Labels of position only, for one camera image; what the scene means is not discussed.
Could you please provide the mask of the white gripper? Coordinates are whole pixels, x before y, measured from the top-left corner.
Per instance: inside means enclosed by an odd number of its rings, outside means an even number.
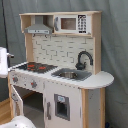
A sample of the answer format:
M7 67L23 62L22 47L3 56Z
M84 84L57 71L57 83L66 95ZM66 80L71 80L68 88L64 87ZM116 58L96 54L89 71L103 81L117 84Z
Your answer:
M0 78L6 78L10 68L8 67L8 58L13 58L14 55L7 52L6 48L0 47Z

